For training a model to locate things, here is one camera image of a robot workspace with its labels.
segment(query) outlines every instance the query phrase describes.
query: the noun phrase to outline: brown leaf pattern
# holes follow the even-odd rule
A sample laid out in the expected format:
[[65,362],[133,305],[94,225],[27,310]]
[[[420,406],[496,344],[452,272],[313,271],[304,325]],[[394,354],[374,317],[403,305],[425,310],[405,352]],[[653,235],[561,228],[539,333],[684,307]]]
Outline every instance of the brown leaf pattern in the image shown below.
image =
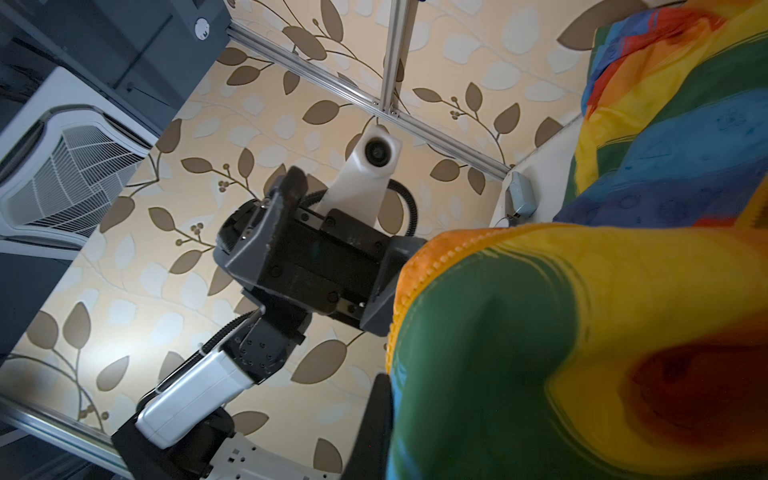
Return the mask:
[[346,150],[344,150],[344,158],[349,159],[349,156],[352,154],[352,151],[355,150],[355,146],[357,145],[357,142],[360,141],[360,138],[362,137],[362,134],[357,134],[354,137],[352,137],[352,140],[349,141],[349,143],[346,145]]
[[339,104],[331,100],[321,100],[310,107],[303,120],[311,125],[327,124],[339,114]]
[[458,164],[450,158],[445,158],[434,166],[429,176],[441,182],[450,182],[458,178],[458,173]]
[[247,148],[240,152],[240,158],[237,159],[237,172],[241,177],[247,178],[253,171],[253,154]]
[[85,304],[78,302],[64,322],[64,328],[61,329],[64,340],[76,349],[81,349],[88,343],[91,337],[91,316]]
[[96,388],[102,392],[109,392],[118,386],[125,376],[130,362],[130,356],[126,355],[105,366],[96,376]]
[[301,80],[299,75],[290,70],[286,70],[283,74],[283,91],[286,92],[286,95],[296,90],[296,87],[299,86],[299,80]]
[[573,50],[590,50],[598,28],[643,10],[648,10],[648,5],[642,0],[603,0],[572,21],[558,37],[558,43]]
[[319,383],[336,373],[346,358],[346,344],[336,339],[326,340],[302,359],[291,380],[309,385]]
[[328,190],[328,187],[320,180],[317,180],[317,178],[314,175],[307,175],[306,182],[309,185],[309,188],[306,191],[307,195],[314,194],[315,192],[318,192],[321,190]]
[[477,195],[482,195],[483,190],[485,190],[485,175],[480,170],[470,167],[467,181]]
[[325,439],[317,439],[312,467],[321,472],[341,473],[342,460],[339,450]]
[[339,78],[341,80],[343,80],[346,83],[352,85],[353,87],[357,87],[357,83],[355,83],[351,78],[349,78],[346,75],[344,75],[342,72],[338,71],[336,74],[339,75]]
[[157,382],[162,382],[168,377],[175,369],[179,368],[184,363],[184,357],[176,352],[168,352],[163,359],[163,364],[160,366],[160,373],[157,374]]
[[342,41],[344,39],[344,25],[331,0],[320,0],[320,15],[323,18],[323,25],[326,27],[328,36],[334,41]]
[[250,435],[264,426],[270,417],[262,412],[240,412],[232,415],[232,421],[235,422],[235,430],[243,435]]
[[219,55],[219,58],[217,58],[216,61],[234,67],[235,65],[243,63],[246,58],[248,58],[246,52],[239,48],[227,47],[221,52],[221,55]]
[[427,101],[431,104],[442,101],[442,98],[436,91],[429,90],[428,88],[414,88],[413,93],[423,101]]
[[477,85],[469,82],[467,91],[464,94],[464,99],[467,102],[467,107],[469,107],[469,110],[472,110],[475,113],[480,110],[480,107],[482,106],[482,92]]
[[493,120],[493,128],[502,135],[508,134],[518,126],[520,121],[520,104],[514,104]]
[[174,218],[163,207],[152,207],[149,209],[149,218],[152,219],[154,226],[164,232],[176,230]]
[[181,166],[192,174],[205,174],[214,169],[208,160],[199,157],[184,158]]
[[256,80],[260,74],[261,70],[258,68],[251,67],[250,65],[243,65],[242,67],[237,67],[235,71],[232,72],[232,75],[227,79],[227,85],[237,86],[249,84]]
[[255,303],[251,302],[244,296],[240,299],[240,302],[237,302],[234,312],[237,315],[245,315],[246,313],[253,312],[254,310],[258,309],[259,307]]
[[170,266],[168,273],[173,275],[181,275],[194,268],[197,265],[197,261],[203,256],[203,252],[199,250],[190,250],[181,254],[173,265]]
[[58,340],[58,324],[48,313],[40,310],[27,328],[27,338],[32,345],[50,350]]
[[278,168],[275,169],[274,172],[270,175],[269,178],[266,179],[266,182],[264,182],[264,196],[266,197],[267,194],[272,190],[272,186],[275,184],[278,178],[284,177],[286,172],[286,166],[285,164],[280,165]]
[[396,235],[402,228],[403,219],[402,202],[400,196],[390,189],[384,193],[384,201],[379,210],[379,225],[385,232]]
[[208,296],[216,295],[221,290],[224,290],[230,283],[232,283],[232,280],[233,278],[229,273],[222,270],[220,266],[217,266],[216,271],[214,271],[214,278],[210,281]]
[[546,117],[536,129],[536,135],[533,140],[534,145],[536,145],[536,148],[539,148],[562,129],[563,126],[558,121],[552,117]]
[[402,64],[402,60],[397,61],[397,72],[395,73],[395,81],[403,81],[406,79],[406,68]]
[[328,57],[323,44],[307,30],[301,27],[288,26],[283,29],[283,33],[307,57],[313,60],[325,60]]
[[118,197],[114,200],[112,208],[107,211],[104,218],[101,219],[101,223],[98,226],[100,233],[106,233],[109,229],[119,223],[123,223],[127,219],[131,212],[134,211],[136,203],[134,199],[129,197]]
[[177,118],[167,126],[163,134],[157,140],[154,145],[157,149],[164,154],[169,154],[176,150],[181,140],[181,119]]

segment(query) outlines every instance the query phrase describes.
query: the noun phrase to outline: rainbow cloth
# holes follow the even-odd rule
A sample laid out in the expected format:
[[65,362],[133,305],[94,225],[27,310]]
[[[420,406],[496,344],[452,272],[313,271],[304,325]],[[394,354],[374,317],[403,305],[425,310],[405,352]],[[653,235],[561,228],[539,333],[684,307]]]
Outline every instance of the rainbow cloth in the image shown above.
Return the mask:
[[559,218],[602,227],[406,264],[388,478],[768,478],[766,32],[768,0],[598,32]]

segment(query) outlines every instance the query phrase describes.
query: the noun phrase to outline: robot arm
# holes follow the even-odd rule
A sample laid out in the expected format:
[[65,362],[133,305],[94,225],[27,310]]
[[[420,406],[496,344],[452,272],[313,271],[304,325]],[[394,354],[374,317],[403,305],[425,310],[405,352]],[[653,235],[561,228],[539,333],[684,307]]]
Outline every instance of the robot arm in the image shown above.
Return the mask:
[[[246,202],[227,219],[219,231],[214,259],[259,309],[234,320],[148,393],[139,402],[137,414],[113,435],[115,447],[137,480],[208,478],[212,472],[218,475],[240,468],[231,460],[235,457],[221,449],[256,447],[244,445],[248,441],[235,435],[232,420],[221,406],[283,367],[304,341],[312,313],[379,336],[387,334],[399,271],[425,242],[387,237],[372,226],[399,150],[395,138],[372,127],[317,211],[309,209],[306,201],[306,176],[291,167],[265,199]],[[384,422],[386,428],[386,412],[391,428],[391,400],[381,400],[386,397],[382,392],[389,391],[384,377],[374,386],[372,399],[377,398],[377,405],[369,402],[366,410],[379,420],[363,421],[369,434],[376,430],[372,425]],[[383,438],[381,432],[372,437]],[[387,448],[380,445],[375,458],[370,449],[361,451],[362,457],[350,461],[349,468],[368,471],[370,465],[378,465],[383,469]],[[219,457],[232,465],[217,464]],[[277,462],[275,455],[267,457],[262,455],[259,465]],[[291,472],[304,470],[311,469],[291,467]],[[237,475],[244,480],[249,472]],[[314,474],[305,476],[312,472],[297,478],[312,478]],[[269,478],[255,475],[251,478]]]

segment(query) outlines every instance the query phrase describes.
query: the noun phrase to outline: wire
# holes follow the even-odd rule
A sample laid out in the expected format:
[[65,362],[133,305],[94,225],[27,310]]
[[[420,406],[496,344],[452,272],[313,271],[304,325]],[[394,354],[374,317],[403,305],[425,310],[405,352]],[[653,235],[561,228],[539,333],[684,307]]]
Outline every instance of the wire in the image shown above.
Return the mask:
[[[408,190],[408,188],[406,188],[405,185],[401,184],[397,180],[390,178],[389,184],[387,184],[387,188],[398,194],[406,202],[409,217],[406,237],[413,237],[416,234],[416,225],[419,223],[419,209],[416,206],[416,200],[413,199],[413,195],[411,195],[411,192]],[[301,199],[300,206],[302,208],[309,208],[312,205],[317,204],[323,199],[323,195],[325,195],[327,191],[328,190],[318,190],[317,192],[306,195],[303,199]]]

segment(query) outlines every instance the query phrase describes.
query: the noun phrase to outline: metal frame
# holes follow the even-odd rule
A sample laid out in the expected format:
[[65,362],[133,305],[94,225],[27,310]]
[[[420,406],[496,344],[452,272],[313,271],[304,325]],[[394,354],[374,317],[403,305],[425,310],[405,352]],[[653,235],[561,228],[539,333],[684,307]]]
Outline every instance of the metal frame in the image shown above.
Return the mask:
[[[397,8],[397,12],[403,15],[403,12],[407,13],[409,0],[394,0],[392,2],[393,12]],[[402,46],[402,31],[405,29],[406,24],[397,24],[397,28],[401,30],[399,34],[392,33],[393,25],[390,24],[390,36],[398,36],[400,38],[399,43]],[[391,103],[388,108],[384,109],[385,104],[381,103],[378,98],[367,94],[358,88],[353,87],[346,82],[339,80],[334,75],[331,75],[322,68],[304,61],[298,55],[295,55],[278,45],[275,45],[266,38],[258,35],[257,33],[248,30],[242,25],[238,25],[236,22],[231,22],[227,29],[229,36],[241,43],[244,47],[250,48],[258,52],[263,57],[277,63],[278,65],[292,71],[299,75],[301,78],[305,78],[307,81],[311,81],[314,84],[319,85],[322,88],[330,91],[343,98],[344,100],[362,108],[364,111],[371,115],[375,115],[383,120],[392,122],[397,127],[407,131],[408,133],[420,137],[427,143],[431,144],[434,148],[441,151],[446,155],[455,157],[458,160],[464,161],[467,164],[472,165],[474,168],[485,172],[493,178],[498,180],[504,180],[507,173],[511,170],[511,167],[502,164],[490,158],[488,155],[482,154],[477,150],[457,141],[453,137],[444,134],[443,132],[433,128],[424,122],[417,120],[411,115],[408,115],[396,108]],[[399,55],[392,55],[388,50],[386,58],[390,60],[388,67],[385,69],[382,87],[388,83],[387,79],[391,79],[392,86],[394,87],[394,80],[397,74],[397,61]]]
[[384,55],[384,75],[382,77],[381,110],[392,111],[397,66],[402,52],[402,40],[406,34],[406,21],[410,0],[392,0],[389,12],[389,30],[386,38],[386,53]]
[[28,406],[0,394],[0,419],[111,472],[133,478],[107,435],[68,421],[61,413],[42,406]]

